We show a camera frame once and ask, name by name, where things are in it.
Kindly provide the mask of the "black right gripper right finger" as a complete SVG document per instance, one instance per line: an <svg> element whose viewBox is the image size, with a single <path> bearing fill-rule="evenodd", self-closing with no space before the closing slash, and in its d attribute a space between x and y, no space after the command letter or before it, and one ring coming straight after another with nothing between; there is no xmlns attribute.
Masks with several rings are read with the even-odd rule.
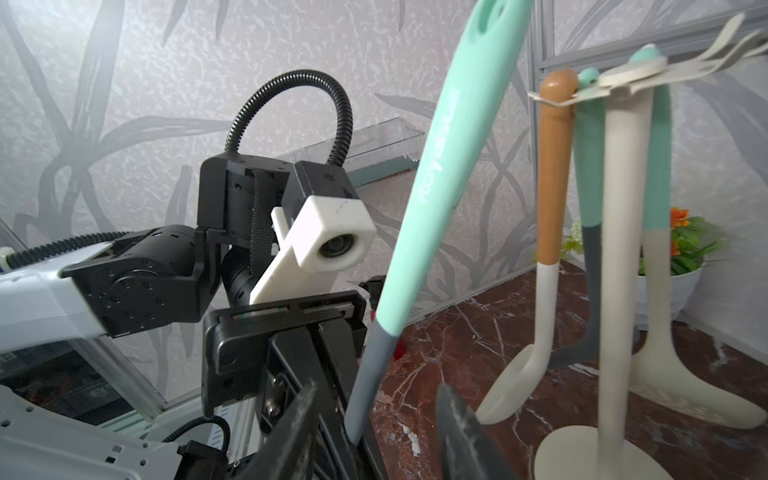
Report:
<svg viewBox="0 0 768 480"><path fill-rule="evenodd" d="M436 400L437 432L444 479L517 479L474 411L448 384Z"/></svg>

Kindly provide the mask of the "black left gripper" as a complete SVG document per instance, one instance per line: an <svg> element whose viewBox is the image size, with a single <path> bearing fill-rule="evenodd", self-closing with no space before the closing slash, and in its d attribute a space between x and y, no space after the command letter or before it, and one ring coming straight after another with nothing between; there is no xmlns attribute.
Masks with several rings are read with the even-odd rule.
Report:
<svg viewBox="0 0 768 480"><path fill-rule="evenodd" d="M358 446L344 428L367 329L366 302L355 291L216 310L204 318L203 412L253 398L266 443L309 383L318 387L318 430L311 479L384 479L371 426ZM225 479L243 479L256 453L233 461Z"/></svg>

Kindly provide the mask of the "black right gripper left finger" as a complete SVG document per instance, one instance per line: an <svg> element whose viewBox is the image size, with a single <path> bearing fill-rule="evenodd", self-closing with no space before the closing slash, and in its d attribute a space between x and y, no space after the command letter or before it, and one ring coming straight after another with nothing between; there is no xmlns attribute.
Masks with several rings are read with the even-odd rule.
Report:
<svg viewBox="0 0 768 480"><path fill-rule="evenodd" d="M318 430L318 387L305 385L266 443L242 471L243 479L311 479Z"/></svg>

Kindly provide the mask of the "cream skimmer wooden handle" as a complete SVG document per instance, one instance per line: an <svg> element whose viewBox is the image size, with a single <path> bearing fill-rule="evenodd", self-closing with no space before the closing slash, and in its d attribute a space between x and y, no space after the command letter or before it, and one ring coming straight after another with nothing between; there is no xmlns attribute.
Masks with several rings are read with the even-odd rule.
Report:
<svg viewBox="0 0 768 480"><path fill-rule="evenodd" d="M549 74L540 86L534 342L505 367L476 409L483 425L511 417L536 389L549 365L573 139L573 110L559 104L571 99L578 86L578 75L568 69ZM558 105L552 107L547 101Z"/></svg>

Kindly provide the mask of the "small grey skimmer mint handle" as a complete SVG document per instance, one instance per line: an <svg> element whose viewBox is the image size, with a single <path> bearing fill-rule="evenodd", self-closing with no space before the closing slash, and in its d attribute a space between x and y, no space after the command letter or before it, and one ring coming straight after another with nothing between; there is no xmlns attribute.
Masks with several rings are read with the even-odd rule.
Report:
<svg viewBox="0 0 768 480"><path fill-rule="evenodd" d="M584 101L574 106L573 160L589 318L579 340L552 352L549 361L551 369L592 361L599 354L605 115L606 107L602 99Z"/></svg>

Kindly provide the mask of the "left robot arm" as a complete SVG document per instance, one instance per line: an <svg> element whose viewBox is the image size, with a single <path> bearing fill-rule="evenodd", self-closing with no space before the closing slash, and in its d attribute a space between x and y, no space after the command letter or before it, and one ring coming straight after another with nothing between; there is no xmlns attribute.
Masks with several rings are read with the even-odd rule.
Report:
<svg viewBox="0 0 768 480"><path fill-rule="evenodd" d="M244 155L253 117L278 94L315 87L332 99L326 161ZM316 70L281 74L240 109L221 154L201 167L195 227L87 234L1 257L1 348L117 338L176 323L204 326L201 422L256 398L265 443L228 447L127 438L1 391L5 479L382 479L375 434L353 441L344 416L367 328L365 300L337 276L366 256L376 228L344 163L353 112Z"/></svg>

